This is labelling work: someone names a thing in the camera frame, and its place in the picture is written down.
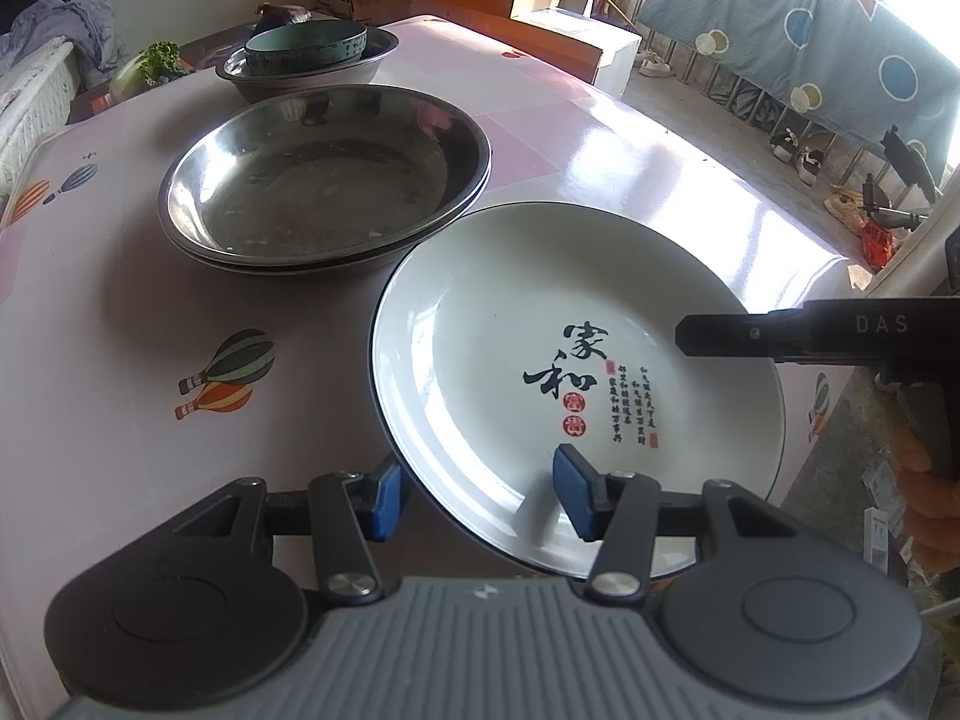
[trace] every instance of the metal screw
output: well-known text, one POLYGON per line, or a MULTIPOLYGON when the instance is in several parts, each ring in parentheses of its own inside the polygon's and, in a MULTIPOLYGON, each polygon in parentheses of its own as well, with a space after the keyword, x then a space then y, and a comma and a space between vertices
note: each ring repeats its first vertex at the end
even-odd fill
POLYGON ((352 571, 346 574, 334 574, 326 581, 330 592, 342 598, 362 598, 376 590, 376 580, 368 574, 352 571))
POLYGON ((608 598, 626 598, 640 589, 640 580, 622 571, 604 571, 593 577, 590 587, 608 598))

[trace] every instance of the pink tablecloth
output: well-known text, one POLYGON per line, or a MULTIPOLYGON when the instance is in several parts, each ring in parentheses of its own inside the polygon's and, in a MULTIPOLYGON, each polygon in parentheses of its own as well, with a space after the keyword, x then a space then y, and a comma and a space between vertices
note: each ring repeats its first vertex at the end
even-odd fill
MULTIPOLYGON (((451 23, 421 17, 391 30, 400 47, 374 82, 450 100, 487 132, 493 176, 481 206, 560 200, 627 215, 699 257, 751 311, 850 293, 840 255, 659 124, 451 23)), ((387 450, 366 362, 387 272, 228 274, 180 254, 160 231, 167 167, 244 104, 213 71, 141 95, 45 143, 8 208, 0 654, 28 718, 64 699, 42 620, 75 574, 234 477, 303 487, 331 469, 369 469, 387 450), (269 373, 239 396, 181 394, 179 381, 244 330, 270 344, 269 373)), ((788 424, 775 501, 850 375, 779 372, 788 424)), ((520 570, 421 500, 379 554, 387 573, 520 570)), ((303 545, 282 539, 277 558, 309 583, 303 545)))

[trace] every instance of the plate rim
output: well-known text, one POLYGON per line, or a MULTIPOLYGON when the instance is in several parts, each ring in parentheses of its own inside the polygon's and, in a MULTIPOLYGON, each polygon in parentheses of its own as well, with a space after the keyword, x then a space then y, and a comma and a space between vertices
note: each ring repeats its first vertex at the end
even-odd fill
MULTIPOLYGON (((458 221, 462 220, 463 218, 472 217, 473 215, 480 215, 480 214, 491 212, 491 211, 502 210, 505 208, 510 208, 512 206, 530 206, 530 205, 572 206, 574 208, 580 208, 585 211, 594 212, 597 214, 605 214, 605 215, 611 215, 612 217, 622 218, 623 220, 626 220, 628 223, 638 224, 644 229, 653 233, 654 235, 657 235, 661 238, 664 238, 666 241, 669 241, 672 245, 675 245, 675 247, 678 247, 681 251, 685 252, 685 254, 689 255, 690 257, 693 257, 693 259, 695 259, 698 263, 700 263, 700 265, 703 266, 707 270, 707 272, 713 278, 715 278, 723 286, 723 288, 727 290, 727 292, 729 292, 733 296, 736 302, 740 304, 740 307, 743 313, 744 314, 747 313, 746 306, 743 305, 742 301, 740 300, 740 298, 738 298, 736 293, 726 284, 726 282, 723 281, 723 279, 720 278, 720 276, 718 276, 715 272, 709 269, 709 266, 706 263, 704 263, 703 260, 701 260, 699 257, 697 257, 696 255, 688 251, 686 248, 682 247, 680 244, 678 244, 678 242, 674 241, 671 238, 668 238, 666 235, 662 233, 659 233, 652 227, 649 227, 646 224, 641 223, 640 221, 634 220, 633 218, 626 217, 625 215, 618 214, 613 211, 608 211, 603 208, 596 208, 590 205, 583 205, 580 203, 569 202, 566 200, 514 200, 512 202, 501 203, 498 205, 491 205, 486 208, 478 208, 475 211, 471 211, 469 213, 462 215, 461 218, 458 218, 458 221)), ((538 562, 537 560, 525 559, 525 557, 517 557, 516 555, 512 555, 505 548, 498 546, 496 543, 493 543, 492 541, 488 541, 486 538, 484 538, 483 536, 480 536, 478 533, 474 533, 474 531, 472 531, 469 528, 469 526, 467 526, 467 523, 462 522, 462 520, 459 519, 459 517, 456 517, 456 515, 453 514, 453 512, 450 512, 450 510, 447 507, 445 507, 442 503, 440 503, 440 500, 433 493, 433 491, 430 490, 430 488, 426 485, 426 483, 423 480, 421 480, 421 478, 419 478, 419 475, 416 474, 416 471, 414 471, 414 469, 412 468, 410 461, 408 461, 407 458, 404 456, 403 452, 400 451, 400 447, 397 445, 397 441, 394 438, 394 434, 392 433, 392 430, 390 429, 390 427, 387 425, 386 415, 380 403, 379 395, 377 394, 376 374, 374 373, 376 371, 376 366, 374 365, 374 362, 373 362, 373 345, 374 345, 374 340, 376 339, 376 328, 380 319, 384 298, 386 298, 387 292, 390 290, 392 285, 394 285, 395 280, 397 280, 397 274, 404 267, 404 265, 406 265, 407 261, 414 255, 414 252, 416 252, 416 250, 419 248, 419 245, 422 242, 424 241, 420 241, 416 245, 414 245, 414 247, 411 247, 411 250, 407 251, 405 255, 403 255, 400 258, 400 261, 397 262, 397 264, 394 266, 394 268, 390 272, 390 275, 387 277, 387 280, 384 282, 383 289, 380 291, 380 295, 378 295, 378 297, 376 298, 376 306, 374 306, 373 308, 373 318, 371 319, 370 331, 368 332, 367 381, 368 381, 368 386, 370 387, 371 399, 373 399, 373 408, 376 409, 376 414, 380 420, 380 427, 383 431, 384 436, 386 437, 387 444, 390 446, 390 452, 394 455, 395 458, 397 458, 397 461, 400 462, 400 465, 404 468, 406 473, 410 476, 413 483, 425 494, 427 499, 435 507, 437 507, 437 509, 440 510, 440 512, 443 514, 443 516, 446 519, 452 522, 459 530, 466 533, 467 536, 469 536, 474 542, 480 544, 481 546, 483 546, 488 550, 495 552, 497 555, 501 555, 505 557, 507 560, 512 560, 513 562, 518 563, 521 566, 538 571, 539 573, 544 573, 551 576, 563 576, 574 581, 582 581, 587 578, 587 574, 583 574, 582 576, 578 574, 574 576, 568 572, 560 570, 560 568, 557 568, 555 566, 545 565, 544 563, 538 562)), ((781 471, 784 469, 784 450, 786 450, 786 408, 784 404, 784 383, 781 381, 781 377, 779 376, 779 370, 776 367, 776 363, 772 359, 768 359, 767 362, 770 365, 771 370, 774 374, 776 391, 779 394, 778 423, 779 423, 779 435, 781 435, 781 440, 779 441, 779 458, 776 459, 776 471, 774 472, 773 478, 770 482, 769 490, 767 490, 764 495, 759 495, 758 493, 754 493, 765 501, 769 500, 770 496, 773 494, 774 488, 776 488, 776 480, 779 479, 779 476, 781 475, 781 471)), ((679 576, 680 574, 683 574, 683 572, 690 570, 690 568, 692 568, 693 566, 698 565, 698 563, 701 562, 699 544, 694 545, 694 553, 695 554, 694 554, 693 560, 690 560, 690 562, 687 562, 685 565, 680 565, 676 567, 674 570, 667 571, 664 574, 658 574, 656 576, 651 575, 649 577, 650 581, 660 581, 660 580, 670 579, 671 577, 679 576)))
POLYGON ((220 124, 219 127, 214 127, 210 130, 210 132, 206 132, 203 137, 200 137, 197 141, 191 143, 186 151, 184 151, 181 156, 173 161, 173 164, 169 167, 163 177, 163 180, 160 182, 160 192, 157 195, 157 213, 160 216, 160 226, 163 228, 163 232, 172 242, 174 242, 180 248, 185 248, 190 252, 194 252, 195 254, 202 256, 205 260, 214 260, 216 262, 222 262, 228 265, 253 266, 254 268, 284 268, 285 266, 313 265, 320 263, 333 266, 334 264, 344 264, 353 260, 362 261, 370 258, 371 256, 379 256, 381 251, 385 250, 386 248, 396 248, 405 244, 415 244, 429 235, 430 230, 439 231, 447 224, 457 220, 461 215, 464 215, 464 211, 469 209, 469 207, 477 201, 478 197, 480 194, 483 194, 483 190, 486 189, 486 186, 490 181, 492 169, 491 153, 493 152, 491 151, 490 140, 487 138, 487 134, 483 132, 483 128, 480 127, 480 124, 477 124, 477 121, 464 112, 463 109, 457 107, 453 103, 448 103, 446 100, 434 97, 434 95, 429 95, 416 89, 408 89, 406 87, 395 86, 392 84, 373 83, 336 84, 331 86, 323 86, 316 89, 301 89, 291 92, 287 95, 278 95, 277 97, 267 98, 267 100, 261 100, 259 103, 248 105, 246 108, 243 108, 238 113, 234 114, 232 117, 220 124), (179 170, 184 161, 193 153, 194 149, 198 148, 203 141, 205 141, 211 135, 215 135, 216 133, 220 132, 225 127, 229 127, 231 124, 236 122, 237 119, 248 116, 251 111, 256 111, 260 108, 266 108, 269 106, 280 106, 283 103, 286 103, 287 100, 310 98, 314 95, 329 94, 331 90, 344 89, 352 91, 368 91, 371 89, 400 91, 407 93, 408 95, 412 95, 413 97, 420 98, 431 105, 436 105, 439 108, 445 109, 445 111, 452 112, 454 117, 460 119, 464 123, 464 126, 469 129, 470 133, 472 133, 480 151, 477 169, 472 177, 470 177, 469 182, 467 182, 467 189, 464 189, 464 191, 461 191, 457 196, 454 197, 454 199, 451 199, 448 204, 445 205, 443 210, 435 211, 428 217, 424 217, 417 223, 405 227, 402 230, 398 230, 394 234, 384 236, 372 242, 365 242, 364 244, 358 244, 354 245, 353 247, 342 248, 342 250, 334 250, 326 253, 302 254, 296 257, 287 258, 236 254, 228 251, 215 250, 214 248, 200 245, 198 242, 191 241, 188 237, 186 237, 186 235, 184 235, 184 233, 179 231, 179 228, 176 227, 176 223, 174 223, 174 220, 170 217, 167 199, 170 196, 170 190, 171 186, 173 185, 176 172, 179 170))

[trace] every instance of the black sneaker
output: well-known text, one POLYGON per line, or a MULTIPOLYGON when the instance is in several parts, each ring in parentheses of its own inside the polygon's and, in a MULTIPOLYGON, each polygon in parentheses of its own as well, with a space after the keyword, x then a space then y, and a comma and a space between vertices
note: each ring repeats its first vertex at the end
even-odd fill
POLYGON ((796 134, 792 129, 779 135, 774 135, 770 139, 770 148, 773 148, 774 156, 785 165, 789 165, 797 154, 797 146, 800 144, 796 134))
POLYGON ((824 153, 819 148, 808 148, 797 159, 797 175, 800 175, 800 181, 812 187, 823 165, 824 153))

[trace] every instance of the bowl rim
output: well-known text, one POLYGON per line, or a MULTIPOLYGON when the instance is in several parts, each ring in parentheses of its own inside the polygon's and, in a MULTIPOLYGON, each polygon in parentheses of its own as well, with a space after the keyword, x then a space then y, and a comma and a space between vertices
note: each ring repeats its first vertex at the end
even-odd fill
POLYGON ((354 40, 355 38, 358 38, 366 34, 366 32, 367 32, 366 25, 363 25, 363 23, 360 23, 360 22, 354 22, 354 20, 352 19, 308 19, 305 22, 285 23, 285 25, 275 26, 273 29, 267 29, 259 34, 248 37, 247 42, 244 43, 243 45, 243 50, 246 53, 252 53, 253 55, 266 57, 270 55, 280 55, 281 53, 285 53, 285 52, 296 52, 297 50, 303 50, 303 49, 327 49, 328 47, 334 47, 341 43, 346 43, 347 41, 354 40), (338 37, 336 40, 329 40, 326 43, 315 43, 312 46, 296 46, 296 47, 288 46, 288 47, 285 47, 285 49, 252 49, 250 47, 250 44, 254 40, 258 40, 264 35, 270 35, 274 32, 279 32, 282 29, 291 29, 291 28, 303 29, 301 25, 303 25, 304 23, 309 23, 309 25, 313 25, 314 23, 323 23, 324 25, 333 25, 333 23, 336 23, 336 25, 342 25, 344 27, 352 26, 353 28, 352 28, 352 31, 349 34, 344 35, 344 37, 338 37))
POLYGON ((336 73, 339 70, 348 70, 355 67, 360 67, 361 65, 367 65, 371 62, 379 62, 386 55, 391 53, 397 46, 400 45, 400 38, 397 38, 397 35, 390 32, 387 29, 380 29, 376 26, 371 26, 368 28, 367 43, 370 45, 370 33, 376 33, 377 38, 383 38, 386 42, 386 45, 383 47, 383 50, 377 55, 373 56, 360 56, 355 57, 354 59, 345 59, 343 62, 337 62, 333 65, 326 65, 321 67, 319 70, 308 70, 303 73, 287 73, 283 76, 237 76, 237 74, 232 74, 227 70, 227 63, 233 60, 234 56, 245 55, 246 50, 243 46, 238 47, 238 49, 229 52, 227 56, 217 62, 216 65, 216 74, 218 79, 224 79, 230 81, 234 84, 256 84, 261 85, 265 82, 269 83, 271 81, 287 81, 294 79, 307 79, 309 76, 322 76, 326 73, 336 73))
POLYGON ((197 141, 195 141, 195 143, 192 143, 192 145, 186 149, 186 152, 182 156, 176 158, 173 164, 169 167, 169 170, 167 170, 166 175, 163 177, 163 181, 160 184, 160 193, 157 196, 157 213, 160 216, 160 226, 163 228, 163 232, 171 240, 171 242, 174 242, 174 245, 177 245, 180 248, 185 248, 187 251, 193 252, 205 260, 214 260, 216 262, 227 263, 229 265, 252 266, 253 268, 263 269, 320 263, 328 266, 335 266, 350 262, 361 262, 367 259, 373 259, 374 257, 380 256, 384 250, 393 250, 394 248, 403 247, 404 245, 414 245, 423 238, 438 232, 440 229, 448 225, 448 223, 451 223, 453 220, 456 220, 456 218, 459 218, 467 209, 469 209, 470 206, 472 206, 472 204, 474 204, 480 194, 483 193, 483 190, 486 189, 488 180, 490 180, 490 174, 490 141, 488 141, 487 135, 483 132, 483 129, 480 127, 480 125, 456 105, 448 103, 446 100, 442 100, 441 98, 436 98, 433 95, 427 95, 424 92, 419 92, 415 89, 407 89, 402 86, 369 83, 336 84, 331 86, 323 86, 318 89, 299 90, 289 95, 279 95, 275 98, 262 100, 260 103, 253 103, 253 105, 250 105, 236 115, 230 117, 227 122, 224 122, 219 127, 211 129, 210 132, 203 135, 202 138, 199 138, 197 141), (184 162, 197 148, 200 147, 200 144, 203 143, 207 138, 216 135, 227 127, 230 127, 232 124, 234 124, 234 122, 237 122, 238 119, 249 116, 251 113, 253 113, 253 111, 257 111, 260 108, 266 108, 268 106, 280 106, 283 103, 286 103, 287 100, 301 100, 302 98, 311 98, 314 95, 329 94, 333 90, 351 90, 355 92, 361 92, 369 91, 371 88, 393 90, 394 92, 402 92, 406 95, 419 98, 426 103, 430 103, 438 108, 442 108, 453 118, 462 121, 467 129, 469 129, 469 132, 473 136, 474 142, 477 144, 478 151, 480 152, 479 159, 477 160, 477 167, 476 170, 474 170, 473 175, 469 178, 469 181, 467 181, 466 186, 464 186, 464 189, 462 189, 457 196, 454 196, 452 199, 450 199, 450 201, 448 201, 443 208, 436 210, 430 215, 426 215, 416 223, 413 223, 401 230, 397 230, 397 232, 392 233, 391 235, 377 238, 374 241, 363 242, 363 244, 340 248, 339 250, 333 250, 330 252, 302 254, 295 257, 262 257, 219 250, 219 248, 208 247, 207 245, 202 245, 197 241, 189 239, 176 226, 176 223, 174 223, 174 220, 171 218, 169 213, 168 200, 171 187, 174 184, 176 174, 181 166, 184 165, 184 162))
POLYGON ((421 244, 427 238, 437 234, 440 230, 445 229, 448 225, 453 224, 458 218, 461 218, 463 215, 467 215, 467 212, 474 201, 476 201, 480 194, 483 194, 483 190, 487 187, 487 182, 490 179, 490 174, 488 173, 484 176, 482 183, 477 187, 476 195, 472 199, 467 201, 467 205, 464 206, 463 213, 459 217, 455 218, 443 218, 439 220, 438 223, 430 226, 428 229, 425 229, 421 234, 417 235, 414 239, 409 241, 400 240, 393 245, 388 247, 383 247, 381 250, 376 250, 373 252, 364 252, 361 254, 354 254, 349 257, 342 257, 335 260, 322 261, 322 262, 311 262, 311 263, 301 263, 298 265, 270 265, 270 266, 250 266, 242 265, 240 263, 225 263, 220 260, 213 260, 209 257, 199 255, 196 252, 184 248, 180 242, 171 240, 171 243, 179 250, 181 253, 186 254, 188 257, 201 262, 204 265, 210 265, 213 268, 222 269, 222 271, 229 271, 232 274, 246 274, 246 275, 260 275, 260 276, 297 276, 297 275, 309 275, 309 274, 318 274, 318 272, 325 271, 334 271, 335 269, 345 269, 349 268, 352 265, 360 265, 363 263, 374 262, 380 259, 387 259, 394 256, 406 256, 408 250, 415 247, 416 245, 421 244))

